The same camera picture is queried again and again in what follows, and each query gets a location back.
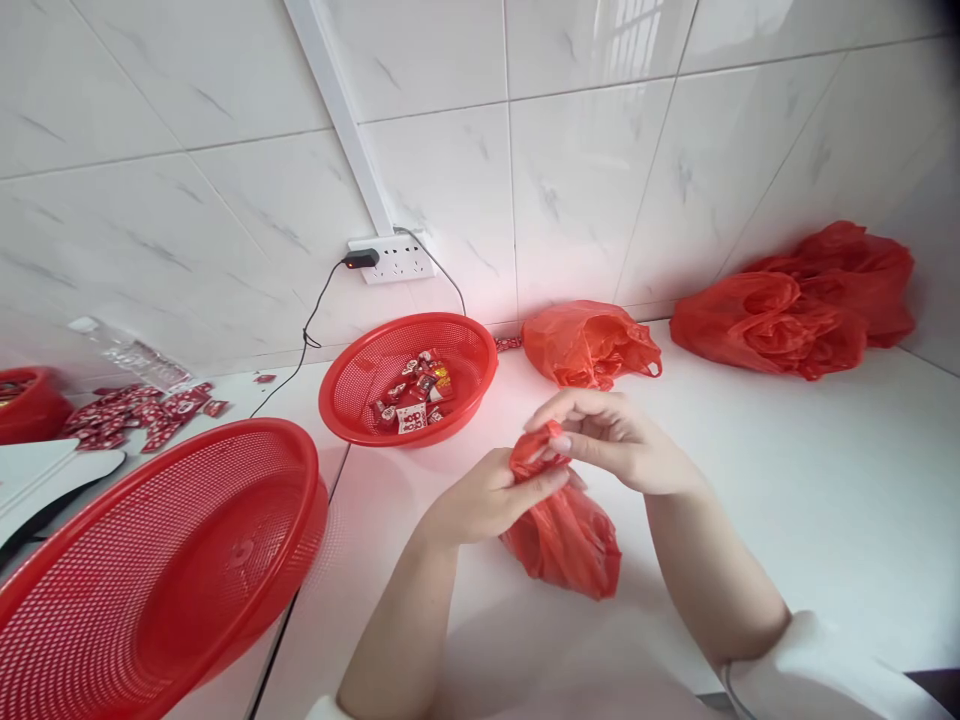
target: red bag bundle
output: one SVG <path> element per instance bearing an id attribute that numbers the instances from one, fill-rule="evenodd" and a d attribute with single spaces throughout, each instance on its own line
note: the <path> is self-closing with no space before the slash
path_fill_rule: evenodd
<path id="1" fill-rule="evenodd" d="M 741 273 L 677 303 L 670 336 L 714 362 L 819 380 L 863 361 L 866 321 L 801 296 L 789 275 Z"/>
<path id="2" fill-rule="evenodd" d="M 792 254 L 758 260 L 744 272 L 786 273 L 804 297 L 855 312 L 867 321 L 871 347 L 893 347 L 916 325 L 903 304 L 913 272 L 910 251 L 846 220 L 811 235 Z"/>
<path id="3" fill-rule="evenodd" d="M 561 387 L 610 390 L 628 372 L 659 377 L 660 348 L 650 330 L 617 305 L 576 300 L 524 321 L 523 349 L 544 377 Z M 650 370 L 656 365 L 656 374 Z"/>
<path id="4" fill-rule="evenodd" d="M 510 455 L 517 482 L 570 462 L 562 455 L 544 459 L 541 453 L 550 437 L 562 432 L 551 420 L 517 441 Z M 617 592 L 620 548 L 616 529 L 599 505 L 569 483 L 525 512 L 500 540 L 534 579 L 594 600 Z"/>

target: white sleeve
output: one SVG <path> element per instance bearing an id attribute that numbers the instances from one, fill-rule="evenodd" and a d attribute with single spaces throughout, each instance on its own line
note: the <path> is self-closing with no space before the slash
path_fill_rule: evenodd
<path id="1" fill-rule="evenodd" d="M 324 695 L 317 700 L 316 705 L 310 708 L 304 720 L 352 720 L 352 718 L 340 709 L 336 700 L 329 695 Z"/>
<path id="2" fill-rule="evenodd" d="M 811 612 L 793 617 L 765 657 L 721 671 L 745 720 L 951 720 L 905 675 L 845 647 Z"/>

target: hand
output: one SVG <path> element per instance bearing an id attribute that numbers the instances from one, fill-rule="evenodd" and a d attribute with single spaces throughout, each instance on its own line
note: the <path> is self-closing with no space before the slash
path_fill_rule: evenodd
<path id="1" fill-rule="evenodd" d="M 555 452 L 603 468 L 631 490 L 669 495 L 703 485 L 690 458 L 622 393 L 568 388 L 537 410 L 524 429 L 533 432 L 548 420 L 566 431 L 550 441 Z"/>
<path id="2" fill-rule="evenodd" d="M 510 452 L 510 448 L 497 448 L 484 455 L 436 499 L 416 533 L 430 543 L 450 547 L 497 537 L 576 474 L 567 467 L 554 468 L 514 485 Z"/>

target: electrical outlet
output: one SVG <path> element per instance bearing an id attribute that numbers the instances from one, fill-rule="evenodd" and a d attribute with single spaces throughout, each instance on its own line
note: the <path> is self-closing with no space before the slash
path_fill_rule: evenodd
<path id="1" fill-rule="evenodd" d="M 376 267 L 360 269 L 367 285 L 422 280 L 437 275 L 437 266 L 433 264 L 423 248 L 406 233 L 350 240 L 347 247 L 351 250 L 373 248 L 380 253 L 380 261 Z"/>

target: mesh pattern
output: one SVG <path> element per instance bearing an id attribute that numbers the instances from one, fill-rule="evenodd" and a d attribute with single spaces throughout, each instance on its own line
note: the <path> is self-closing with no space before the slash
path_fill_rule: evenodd
<path id="1" fill-rule="evenodd" d="M 377 426 L 370 403 L 378 399 L 410 358 L 436 349 L 450 369 L 455 399 L 444 406 L 449 415 L 468 404 L 493 362 L 483 338 L 472 328 L 435 320 L 398 327 L 357 349 L 343 368 L 333 391 L 333 412 L 354 431 L 366 435 L 396 435 Z"/>
<path id="2" fill-rule="evenodd" d="M 226 667 L 289 602 L 324 503 L 295 552 L 279 551 L 317 478 L 276 429 L 211 440 L 116 502 L 35 583 L 0 630 L 0 717 L 159 717 L 143 711 L 185 673 Z M 278 563 L 238 637 L 199 667 Z"/>

